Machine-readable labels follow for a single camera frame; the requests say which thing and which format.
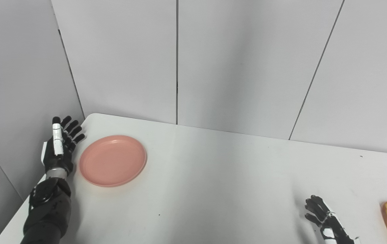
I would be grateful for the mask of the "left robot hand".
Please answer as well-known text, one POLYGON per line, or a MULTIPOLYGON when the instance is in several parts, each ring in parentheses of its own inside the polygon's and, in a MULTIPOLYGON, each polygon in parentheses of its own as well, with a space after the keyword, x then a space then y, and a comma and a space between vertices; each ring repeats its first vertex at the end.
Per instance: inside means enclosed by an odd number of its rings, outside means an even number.
POLYGON ((52 136, 43 143, 41 162, 46 178, 66 179, 73 172, 73 152, 85 139, 78 120, 71 116, 53 117, 52 136))

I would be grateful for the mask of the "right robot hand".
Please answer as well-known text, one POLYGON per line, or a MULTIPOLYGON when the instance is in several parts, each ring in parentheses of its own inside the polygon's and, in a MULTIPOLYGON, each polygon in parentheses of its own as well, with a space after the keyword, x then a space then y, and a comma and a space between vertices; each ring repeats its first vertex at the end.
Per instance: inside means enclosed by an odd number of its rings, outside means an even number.
POLYGON ((342 226, 333 212, 324 200, 312 195, 305 200, 305 209, 308 213, 305 218, 316 225, 320 235, 326 244, 360 244, 359 237, 352 239, 342 226))

